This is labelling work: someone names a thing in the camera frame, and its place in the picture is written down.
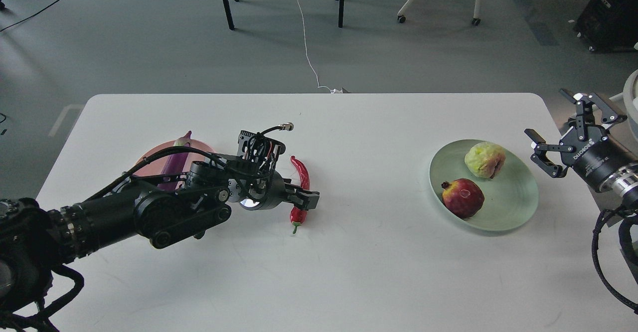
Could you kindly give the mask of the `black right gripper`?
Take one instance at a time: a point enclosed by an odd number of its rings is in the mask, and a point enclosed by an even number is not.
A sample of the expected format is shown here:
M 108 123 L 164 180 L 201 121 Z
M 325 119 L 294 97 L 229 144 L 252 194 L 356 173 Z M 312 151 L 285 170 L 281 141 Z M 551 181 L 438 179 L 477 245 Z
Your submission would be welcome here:
M 572 168 L 599 193 L 635 192 L 637 157 L 606 132 L 612 126 L 624 123 L 627 114 L 604 95 L 576 93 L 565 88 L 560 89 L 560 94 L 576 107 L 576 113 L 566 123 L 572 128 L 565 132 L 558 145 L 547 143 L 534 129 L 525 129 L 525 134 L 532 140 L 531 161 L 552 178 L 563 178 L 567 169 Z M 583 132 L 586 127 L 587 139 L 581 141 L 577 131 Z M 564 166 L 552 162 L 548 152 L 560 153 Z

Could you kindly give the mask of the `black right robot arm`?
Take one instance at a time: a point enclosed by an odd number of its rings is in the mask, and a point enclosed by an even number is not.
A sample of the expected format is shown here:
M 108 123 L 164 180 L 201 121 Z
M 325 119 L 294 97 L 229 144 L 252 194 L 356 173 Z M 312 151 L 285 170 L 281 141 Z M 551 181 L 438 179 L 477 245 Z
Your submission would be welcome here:
M 624 258 L 637 264 L 631 229 L 637 225 L 638 176 L 637 156 L 612 137 L 613 125 L 625 122 L 627 115 L 607 97 L 596 93 L 574 93 L 560 89 L 560 94 L 576 107 L 568 120 L 568 130 L 557 144 L 547 143 L 535 130 L 526 129 L 532 141 L 530 159 L 547 175 L 556 179 L 571 169 L 595 192 L 613 191 L 622 198 L 619 207 L 600 212 L 592 237 L 593 266 L 608 291 L 633 312 L 636 302 L 619 293 L 606 279 L 599 261 L 599 236 L 604 224 L 620 219 L 619 244 Z

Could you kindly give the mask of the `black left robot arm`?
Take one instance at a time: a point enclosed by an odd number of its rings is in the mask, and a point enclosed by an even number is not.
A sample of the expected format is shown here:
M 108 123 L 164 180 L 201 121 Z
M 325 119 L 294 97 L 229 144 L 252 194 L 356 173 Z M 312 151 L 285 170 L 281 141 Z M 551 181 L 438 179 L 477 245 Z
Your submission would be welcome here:
M 235 155 L 180 143 L 141 160 L 81 203 L 46 211 L 32 198 L 1 200 L 1 327 L 54 332 L 50 317 L 73 300 L 84 277 L 71 269 L 76 259 L 132 236 L 157 249 L 227 221 L 231 202 L 248 210 L 291 203 L 309 211 L 319 192 L 310 190 L 307 170 L 295 185 L 276 170 L 285 144 L 267 136 L 291 131 L 292 123 L 255 134 L 241 131 Z

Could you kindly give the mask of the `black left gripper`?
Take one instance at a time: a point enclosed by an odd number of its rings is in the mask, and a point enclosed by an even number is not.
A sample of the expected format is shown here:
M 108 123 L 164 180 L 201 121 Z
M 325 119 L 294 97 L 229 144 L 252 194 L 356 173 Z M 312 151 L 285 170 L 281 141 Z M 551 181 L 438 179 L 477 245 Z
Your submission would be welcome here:
M 251 188 L 249 196 L 241 198 L 239 204 L 248 211 L 273 209 L 280 203 L 291 203 L 302 211 L 315 209 L 320 193 L 293 186 L 291 182 L 291 179 L 274 175 L 269 182 L 265 183 L 264 189 Z

